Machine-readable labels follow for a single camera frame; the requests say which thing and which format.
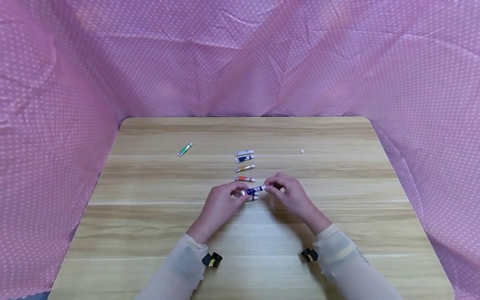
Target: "blue paint tube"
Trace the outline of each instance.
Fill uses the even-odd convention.
[[[244,156],[244,157],[236,157],[235,162],[238,164],[238,163],[241,163],[242,161],[247,161],[247,160],[251,160],[251,159],[254,159],[254,158],[255,158],[255,155],[249,155],[249,156]]]

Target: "pink polka dot fabric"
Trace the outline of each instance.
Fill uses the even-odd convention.
[[[126,117],[343,115],[480,299],[480,2],[2,4],[1,300],[51,288]]]

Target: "sheer sleeve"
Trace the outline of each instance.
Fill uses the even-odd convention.
[[[184,234],[136,300],[188,300],[204,277],[207,245]]]
[[[402,296],[334,224],[313,243],[322,273],[346,300],[401,300]]]

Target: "wood grain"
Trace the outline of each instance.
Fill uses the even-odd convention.
[[[133,299],[210,188],[244,165],[233,154],[242,149],[255,150],[257,167],[241,175],[259,184],[279,171],[297,177],[405,299],[453,298],[370,123],[348,117],[126,120],[49,299]],[[305,225],[261,194],[209,243],[224,260],[193,299],[339,299],[318,265],[301,261],[311,244]]]

